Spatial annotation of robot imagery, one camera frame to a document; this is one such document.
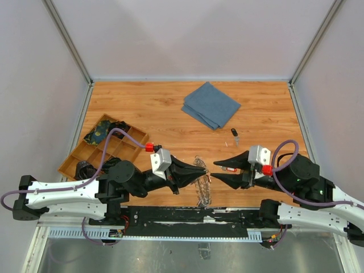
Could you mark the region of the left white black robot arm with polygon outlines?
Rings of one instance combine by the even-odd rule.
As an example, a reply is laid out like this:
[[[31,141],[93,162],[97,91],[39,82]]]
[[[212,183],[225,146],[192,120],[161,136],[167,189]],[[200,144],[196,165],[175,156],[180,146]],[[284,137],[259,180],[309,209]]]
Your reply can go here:
[[[115,225],[122,218],[121,204],[128,202],[130,196],[145,198],[149,192],[164,187],[177,195],[181,188],[206,174],[203,167],[181,162],[174,156],[164,160],[159,154],[151,155],[151,167],[140,171],[132,162],[121,160],[99,177],[64,183],[22,176],[13,219],[33,221],[45,214],[86,217]]]

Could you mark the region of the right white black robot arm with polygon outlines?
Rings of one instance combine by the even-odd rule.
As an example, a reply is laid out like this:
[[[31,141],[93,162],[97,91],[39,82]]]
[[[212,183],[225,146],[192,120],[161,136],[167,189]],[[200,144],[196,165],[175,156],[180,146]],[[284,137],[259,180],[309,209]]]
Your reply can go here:
[[[292,194],[294,206],[262,200],[257,215],[263,227],[308,226],[341,235],[352,244],[363,246],[362,202],[320,176],[320,167],[307,157],[298,154],[292,163],[273,173],[270,155],[266,148],[252,147],[233,158],[214,162],[217,166],[240,169],[239,174],[213,173],[212,176],[233,189],[257,186]]]

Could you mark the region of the metal disc with keyrings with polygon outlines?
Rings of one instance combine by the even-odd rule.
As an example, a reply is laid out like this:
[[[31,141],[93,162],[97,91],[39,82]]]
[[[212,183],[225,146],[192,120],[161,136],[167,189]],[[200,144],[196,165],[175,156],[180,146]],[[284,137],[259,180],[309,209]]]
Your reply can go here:
[[[209,171],[206,167],[205,162],[198,156],[195,156],[193,164],[198,167],[203,167],[206,169],[206,175],[209,175]],[[208,207],[212,203],[212,194],[211,194],[211,182],[206,180],[205,175],[198,178],[193,183],[196,186],[196,193],[198,197],[197,206],[199,208]]]

